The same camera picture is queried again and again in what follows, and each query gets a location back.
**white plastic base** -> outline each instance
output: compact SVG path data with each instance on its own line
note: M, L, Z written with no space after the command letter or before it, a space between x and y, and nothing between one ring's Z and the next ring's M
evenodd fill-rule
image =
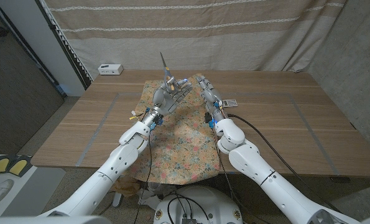
M189 186L177 190L177 193L185 197L191 198L199 203L207 215L211 215L211 224L243 224L242 217L238 219L234 216L236 211L240 211L239 207L232 201L228 196L219 190L205 186ZM160 202L155 210L154 224L171 223L168 217L167 206L168 203L175 198L176 195L169 195ZM190 208L185 199L180 199L185 211L187 212L187 218L190 218ZM208 221L203 211L194 202L189 201L192 206L193 218L197 223L207 224ZM162 216L157 218L156 214L162 212ZM178 199L174 200L170 204L170 215L174 223L182 223L184 215L181 204Z

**black cable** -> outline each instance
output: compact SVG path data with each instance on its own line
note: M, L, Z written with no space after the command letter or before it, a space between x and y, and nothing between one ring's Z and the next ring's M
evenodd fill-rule
M265 136L254 126L252 125L250 122L246 121L245 119L242 119L240 118L239 116L237 115L234 115L234 114L228 114L229 117L233 117L233 118L237 118L237 119L240 119L242 122L248 124L250 127L253 128L253 130L255 130L259 135L260 137L266 142L266 144L273 150L273 152L277 155L277 157L284 163L284 165L289 169L291 170L291 172L305 185L308 187L308 189L314 193L318 198L320 198L320 200L324 201L328 206L330 206L334 211L336 212L339 212L339 213L342 213L338 210L338 208L336 208L333 204L331 204L330 202L328 202L327 200L325 200L322 196L320 196L317 192L315 192L310 186L309 184L307 184L302 178L301 176L299 176L295 170L293 170L293 168L291 168L291 166L283 159L283 157L276 151L276 149L269 143L269 141L265 138Z
M112 203L110 203L109 206L107 206L105 209L103 209L103 211L101 213L99 213L99 215L102 215L105 211L107 211L111 207L111 205L112 205Z
M173 193L172 192L174 192L174 194L178 197L178 196L182 196L182 197L185 197L185 196L183 196L183 195L180 195L180 194L178 194L176 191L171 191L168 195L173 195ZM186 198L185 198L185 200L187 201L187 203L189 204L189 208L190 208L190 218L191 219L193 219L193 210L192 210L192 206L190 205L190 202L189 202L189 200L187 200Z
M187 217L187 214L186 214L186 211L185 211L185 208L183 207L183 205L182 205L182 202L178 199L178 201L179 201L179 203L180 203L180 206L182 206L182 209L183 209L183 212L184 212L184 214L186 215L186 217Z
M250 216L255 217L256 219L258 219L258 220L260 220L260 221L262 221L262 222L264 222L264 223L266 223L266 224L271 224L271 223L269 223L268 221L265 221L264 219L259 218L258 216L256 216L256 215L252 214L252 212L251 212L250 210L248 210L248 208L247 208L246 206L244 206L244 205L240 202L240 200L237 198L236 194L234 194L234 191L233 191L232 185L230 184L230 181L229 181L228 175L226 174L226 170L224 169L224 166L223 166L223 163L222 163L222 160L221 160L221 156L220 156L220 152L219 152L219 150L216 148L215 132L214 132L214 130L212 130L212 131L213 131L213 134L214 134L214 140L215 140L215 150L216 150L216 153L218 154L218 158L219 158L219 160L220 160L220 163L221 163L221 166L222 166L222 169L223 169L224 176L226 177L226 181L227 181L227 183L228 183L228 185L229 185L230 194L231 194L232 196L234 196L234 198L236 199L237 203L238 203L241 207L243 207L243 209L245 209L245 211L246 211L248 214L250 214Z
M149 134L149 150L150 150L150 166L149 166L149 174L147 175L147 179L146 179L146 183L145 185L143 186L143 192L142 192L142 195L141 195L141 201L142 201L142 197L143 197L143 193L145 192L145 189L146 189L146 185L149 181L149 177L150 177L150 173L152 172L152 146L150 144L150 135L152 134L152 132L150 132ZM136 223L136 220L137 220L137 216L139 214L139 209L141 208L141 203L139 202L139 205L137 207L137 212L136 212L136 216L135 216L135 221L134 221L134 224Z
M143 113L143 117L142 117L141 121L143 121L143 118L145 118L146 114L147 114L147 112L145 111L145 113Z
M179 197L175 197L175 198L173 198L173 199L168 203L168 206L167 206L167 213L168 213L168 217L170 218L171 224L174 224L174 223L173 223L173 220L172 220L172 217L171 217L171 214L170 214L170 204L171 204L171 202L173 202L173 201L174 201L175 199L177 199L177 198L184 198L184 199L191 200L192 202L194 202L196 205L198 205L198 206L201 208L201 210L203 211L203 213L204 213L204 215L205 215L205 218L207 219L208 223L211 223L211 222L210 222L210 219L208 218L207 213L205 212L204 208L203 208L199 203L197 203L196 201L194 201L194 200L193 200L193 199L191 199L191 198L184 197L184 196L179 196Z

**floral fabric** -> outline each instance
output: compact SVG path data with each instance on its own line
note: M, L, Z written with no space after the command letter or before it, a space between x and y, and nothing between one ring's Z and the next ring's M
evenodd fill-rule
M216 153L213 131L204 123L205 104L196 75L190 77L193 90L177 109L163 118L150 134L152 169L150 182L162 184L189 184L218 175L220 163ZM146 81L136 114L153 105L152 98L162 80ZM150 166L147 147L137 161L126 171L135 179L146 181Z

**striped curtain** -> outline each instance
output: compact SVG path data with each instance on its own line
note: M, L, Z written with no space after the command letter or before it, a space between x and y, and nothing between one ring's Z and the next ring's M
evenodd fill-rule
M346 0L45 0L93 77L126 70L299 71Z

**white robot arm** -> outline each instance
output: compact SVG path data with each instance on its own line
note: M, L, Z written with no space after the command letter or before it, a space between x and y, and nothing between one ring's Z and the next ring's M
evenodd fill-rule
M163 116L172 113L183 98L192 90L187 80L176 81L164 62L164 84L155 91L153 108L146 111L142 121L138 121L119 139L120 145L111 152L108 160L66 201L58 207L41 214L47 216L91 215L108 190L149 142L150 132L162 123Z
M284 215L296 224L359 223L342 213L321 206L306 198L290 182L276 172L260 155L258 148L249 142L222 109L219 93L205 78L197 80L203 88L201 95L206 109L212 116L212 124L221 139L217 146L234 168L257 183Z

